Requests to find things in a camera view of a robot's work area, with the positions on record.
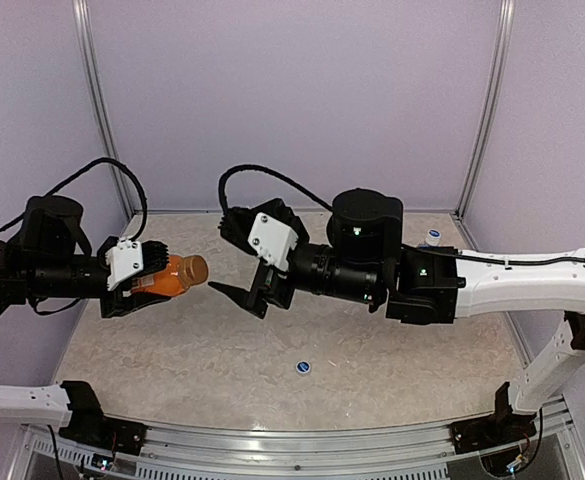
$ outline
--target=bottle cap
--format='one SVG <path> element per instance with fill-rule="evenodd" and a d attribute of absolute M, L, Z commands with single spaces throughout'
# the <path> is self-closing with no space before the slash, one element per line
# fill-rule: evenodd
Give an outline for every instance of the bottle cap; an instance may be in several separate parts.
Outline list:
<path fill-rule="evenodd" d="M 179 265 L 179 280 L 183 285 L 200 285 L 208 279 L 208 264 L 200 255 L 183 257 Z"/>
<path fill-rule="evenodd" d="M 428 230 L 425 243 L 430 247 L 438 247 L 441 243 L 441 232 L 438 230 Z"/>

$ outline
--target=plastic bottle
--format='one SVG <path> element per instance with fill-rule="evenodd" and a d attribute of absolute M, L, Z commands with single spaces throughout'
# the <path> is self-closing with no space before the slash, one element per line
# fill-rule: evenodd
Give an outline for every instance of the plastic bottle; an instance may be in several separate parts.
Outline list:
<path fill-rule="evenodd" d="M 441 243 L 441 232 L 438 230 L 428 230 L 423 243 L 417 245 L 418 248 L 438 247 Z"/>
<path fill-rule="evenodd" d="M 180 257 L 170 255 L 168 266 L 153 275 L 134 280 L 132 293 L 148 292 L 176 297 L 187 292 L 193 285 L 208 279 L 208 264 L 199 255 Z"/>

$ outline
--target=orange juice bottle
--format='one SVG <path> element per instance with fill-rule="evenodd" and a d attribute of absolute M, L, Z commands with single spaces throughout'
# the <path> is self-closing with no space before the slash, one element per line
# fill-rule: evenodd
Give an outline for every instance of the orange juice bottle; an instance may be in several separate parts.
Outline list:
<path fill-rule="evenodd" d="M 134 279 L 132 293 L 148 292 L 176 297 L 208 279 L 208 264 L 199 255 L 170 255 L 168 266 L 153 275 Z"/>

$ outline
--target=small white bottle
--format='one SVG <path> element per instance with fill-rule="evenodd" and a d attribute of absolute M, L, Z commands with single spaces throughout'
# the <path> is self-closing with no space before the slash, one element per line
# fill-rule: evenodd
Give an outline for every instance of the small white bottle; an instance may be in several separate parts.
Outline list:
<path fill-rule="evenodd" d="M 438 230 L 428 230 L 425 241 L 417 245 L 418 248 L 438 247 L 441 243 L 441 232 Z"/>

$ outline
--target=cable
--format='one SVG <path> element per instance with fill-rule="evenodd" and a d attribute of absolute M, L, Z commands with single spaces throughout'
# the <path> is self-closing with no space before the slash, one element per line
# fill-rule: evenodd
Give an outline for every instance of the cable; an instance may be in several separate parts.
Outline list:
<path fill-rule="evenodd" d="M 520 455 L 524 455 L 530 449 L 530 437 L 525 435 L 525 438 L 527 440 L 527 446 L 526 446 L 525 450 L 523 450 L 523 452 L 521 452 Z M 539 454 L 539 451 L 541 450 L 541 440 L 542 439 L 543 439 L 543 407 L 541 407 L 539 409 L 539 438 L 537 439 L 537 442 L 536 442 L 536 448 L 534 449 L 534 453 L 532 454 L 530 459 L 525 463 L 525 465 L 523 465 L 518 470 L 515 470 L 514 472 L 508 473 L 507 475 L 495 475 L 494 473 L 488 472 L 486 470 L 485 465 L 483 464 L 482 461 L 480 461 L 479 463 L 481 464 L 483 471 L 492 478 L 497 478 L 497 479 L 516 478 L 516 476 L 519 473 L 522 473 L 522 472 L 526 471 L 528 468 L 530 468 L 530 465 L 532 465 L 532 462 L 534 462 L 537 455 Z"/>
<path fill-rule="evenodd" d="M 87 173 L 89 170 L 96 167 L 97 165 L 101 165 L 104 163 L 107 163 L 109 165 L 112 165 L 113 167 L 118 168 L 126 177 L 128 177 L 130 179 L 130 181 L 132 182 L 132 184 L 136 188 L 136 192 L 139 196 L 139 201 L 141 202 L 142 218 L 141 218 L 141 225 L 139 226 L 139 229 L 131 238 L 132 241 L 134 241 L 141 236 L 141 233 L 143 233 L 143 230 L 145 229 L 145 225 L 146 225 L 147 219 L 148 219 L 148 201 L 147 201 L 147 198 L 145 196 L 145 191 L 143 190 L 143 185 L 141 185 L 141 182 L 136 177 L 136 175 L 134 175 L 134 173 L 132 173 L 132 170 L 130 170 L 124 163 L 121 163 L 118 160 L 115 160 L 114 158 L 108 158 L 108 157 L 102 157 L 102 158 L 97 158 L 96 160 L 92 160 L 85 167 L 79 169 L 76 173 L 70 175 L 65 180 L 63 180 L 62 182 L 55 185 L 44 196 L 47 197 L 49 195 L 54 195 L 55 193 L 60 191 L 62 188 L 66 187 L 67 185 L 72 183 L 74 180 L 79 178 L 81 175 L 84 175 L 85 173 Z M 6 223 L 2 227 L 0 227 L 0 233 L 5 232 L 9 228 L 11 228 L 14 225 L 16 225 L 17 223 L 19 223 L 21 220 L 23 220 L 24 215 L 25 214 L 22 213 L 18 217 L 13 218 L 8 223 Z"/>
<path fill-rule="evenodd" d="M 56 444 L 56 435 L 54 434 L 54 429 L 51 425 L 48 425 L 48 430 L 50 430 L 50 435 L 52 436 L 52 448 L 54 449 L 54 460 L 56 462 L 56 471 L 59 474 L 60 480 L 65 480 L 63 478 L 63 470 L 61 470 L 61 460 L 59 459 L 59 448 Z"/>
<path fill-rule="evenodd" d="M 585 263 L 584 257 L 554 257 L 546 258 L 544 260 L 503 260 L 502 258 L 487 258 L 487 257 L 475 257 L 473 255 L 463 255 L 459 253 L 445 253 L 429 248 L 418 248 L 412 245 L 401 244 L 401 248 L 405 250 L 411 250 L 416 252 L 433 255 L 436 257 L 447 257 L 454 258 L 456 260 L 468 260 L 470 262 L 478 263 L 489 263 L 492 265 L 508 265 L 513 267 L 542 267 L 545 265 L 553 265 L 561 262 L 574 262 L 574 263 Z"/>
<path fill-rule="evenodd" d="M 261 173 L 265 173 L 267 175 L 270 175 L 274 178 L 278 178 L 282 182 L 285 182 L 288 185 L 290 185 L 291 187 L 296 188 L 299 192 L 303 193 L 306 197 L 310 198 L 313 202 L 322 206 L 327 211 L 329 211 L 329 212 L 332 211 L 332 206 L 330 206 L 330 204 L 328 202 L 321 199 L 318 195 L 315 195 L 314 193 L 309 191 L 307 188 L 305 188 L 301 184 L 295 182 L 291 178 L 283 175 L 282 173 L 279 173 L 279 172 L 272 170 L 271 168 L 268 168 L 268 167 L 263 167 L 261 165 L 243 164 L 243 165 L 236 165 L 236 166 L 228 169 L 223 175 L 221 175 L 221 178 L 219 178 L 219 204 L 221 205 L 221 210 L 223 211 L 223 215 L 227 215 L 228 210 L 229 210 L 228 197 L 225 194 L 225 185 L 228 182 L 228 179 L 232 175 L 239 173 L 239 172 L 245 172 L 245 171 L 261 172 Z"/>
<path fill-rule="evenodd" d="M 69 310 L 72 307 L 75 307 L 76 305 L 78 305 L 81 300 L 83 300 L 83 299 L 82 298 L 75 298 L 67 305 L 62 306 L 61 308 L 57 308 L 56 310 L 43 310 L 43 311 L 39 310 L 38 307 L 39 307 L 39 303 L 41 303 L 40 300 L 36 301 L 34 303 L 30 303 L 30 306 L 32 307 L 32 310 L 34 310 L 34 313 L 36 313 L 37 315 L 39 315 L 41 317 L 47 317 L 48 315 L 54 315 L 55 313 L 65 312 L 66 310 Z"/>
<path fill-rule="evenodd" d="M 518 469 L 515 473 L 519 474 L 521 472 L 526 471 L 532 465 L 532 462 L 536 459 L 537 455 L 539 454 L 539 450 L 541 450 L 541 440 L 543 439 L 543 407 L 539 409 L 539 439 L 536 441 L 536 448 L 534 449 L 534 453 L 530 457 L 530 460 L 527 461 L 525 465 L 523 465 L 520 469 Z"/>

